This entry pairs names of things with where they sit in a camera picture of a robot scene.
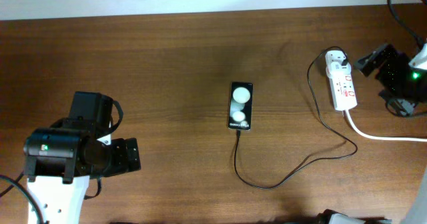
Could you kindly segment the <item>white power strip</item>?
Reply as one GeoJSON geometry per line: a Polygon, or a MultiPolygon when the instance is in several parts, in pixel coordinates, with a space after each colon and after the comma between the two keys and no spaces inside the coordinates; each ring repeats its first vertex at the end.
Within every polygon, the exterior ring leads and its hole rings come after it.
{"type": "Polygon", "coordinates": [[[349,75],[329,78],[329,81],[335,110],[345,111],[357,106],[352,72],[349,75]]]}

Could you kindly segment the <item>black smartphone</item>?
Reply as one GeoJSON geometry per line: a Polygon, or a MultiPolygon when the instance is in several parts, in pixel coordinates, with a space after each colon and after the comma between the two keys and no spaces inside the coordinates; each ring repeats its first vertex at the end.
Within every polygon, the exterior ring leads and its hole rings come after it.
{"type": "Polygon", "coordinates": [[[251,129],[253,90],[252,83],[231,83],[228,113],[228,127],[230,129],[240,131],[249,131],[251,129]]]}

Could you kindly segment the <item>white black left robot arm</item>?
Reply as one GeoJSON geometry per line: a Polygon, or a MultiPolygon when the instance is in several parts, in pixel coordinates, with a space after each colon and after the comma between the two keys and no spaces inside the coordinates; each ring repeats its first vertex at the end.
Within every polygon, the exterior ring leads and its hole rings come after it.
{"type": "Polygon", "coordinates": [[[112,139],[116,126],[62,119],[24,144],[29,223],[78,223],[90,180],[139,171],[134,138],[112,139]]]}

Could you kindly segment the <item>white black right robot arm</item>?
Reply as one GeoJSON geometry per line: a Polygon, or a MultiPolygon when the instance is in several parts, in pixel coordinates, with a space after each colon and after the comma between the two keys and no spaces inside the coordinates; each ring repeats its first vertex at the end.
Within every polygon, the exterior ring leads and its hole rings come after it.
{"type": "Polygon", "coordinates": [[[385,100],[386,109],[401,118],[420,117],[426,113],[415,113],[415,107],[426,102],[426,46],[413,58],[397,51],[393,45],[384,44],[350,64],[346,54],[334,47],[325,54],[326,75],[330,80],[330,89],[334,109],[342,111],[351,128],[359,135],[379,141],[412,141],[425,143],[420,137],[380,137],[369,135],[359,130],[350,115],[350,110],[357,106],[352,70],[356,69],[364,76],[376,72],[383,90],[381,98],[385,100]]]}

